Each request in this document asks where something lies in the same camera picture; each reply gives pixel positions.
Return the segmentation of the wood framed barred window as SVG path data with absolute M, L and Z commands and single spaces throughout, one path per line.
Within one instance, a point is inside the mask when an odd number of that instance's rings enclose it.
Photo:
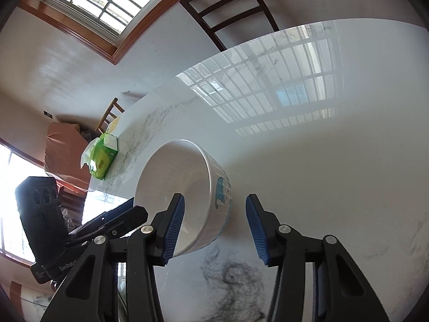
M 19 8 L 116 65 L 180 0 L 21 0 Z

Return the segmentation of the light wooden chair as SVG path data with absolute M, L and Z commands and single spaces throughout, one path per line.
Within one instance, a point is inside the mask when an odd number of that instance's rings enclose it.
M 117 119 L 121 114 L 123 114 L 124 109 L 119 104 L 119 99 L 115 97 L 111 103 L 109 104 L 108 108 L 106 109 L 105 113 L 102 115 L 102 118 L 100 119 L 99 123 L 97 124 L 97 127 L 95 128 L 95 131 L 97 133 L 103 134 L 107 131 L 109 125 Z

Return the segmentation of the side window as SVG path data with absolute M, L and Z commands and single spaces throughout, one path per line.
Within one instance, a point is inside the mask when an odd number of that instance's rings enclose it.
M 20 220 L 15 189 L 32 176 L 47 175 L 39 164 L 1 143 L 1 253 L 24 265 L 33 264 L 35 257 Z

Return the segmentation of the white bowl blue print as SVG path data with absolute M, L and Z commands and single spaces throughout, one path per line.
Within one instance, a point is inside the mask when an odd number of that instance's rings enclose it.
M 148 220 L 164 211 L 172 196 L 184 196 L 184 217 L 174 256 L 210 245 L 221 234 L 232 208 L 232 188 L 224 169 L 199 145 L 173 140 L 162 145 L 145 164 L 134 205 Z

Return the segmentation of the dark wooden ladder-back chair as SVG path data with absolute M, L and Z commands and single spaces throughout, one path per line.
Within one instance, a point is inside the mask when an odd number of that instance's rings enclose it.
M 264 0 L 181 0 L 182 7 L 223 52 L 236 42 L 245 42 L 268 31 L 278 31 Z

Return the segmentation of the green tissue pack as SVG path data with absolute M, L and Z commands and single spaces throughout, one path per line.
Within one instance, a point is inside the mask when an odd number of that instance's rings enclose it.
M 103 133 L 100 137 L 92 140 L 84 149 L 81 155 L 81 168 L 87 165 L 94 178 L 103 180 L 118 151 L 117 137 Z

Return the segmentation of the black wall switch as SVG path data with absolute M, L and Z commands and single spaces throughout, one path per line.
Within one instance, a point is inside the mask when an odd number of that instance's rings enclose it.
M 47 116 L 47 117 L 49 117 L 50 119 L 52 119 L 52 118 L 53 118 L 52 114 L 50 114 L 50 113 L 49 113 L 49 112 L 47 112 L 47 111 L 44 111 L 44 115 L 45 115 L 45 116 Z

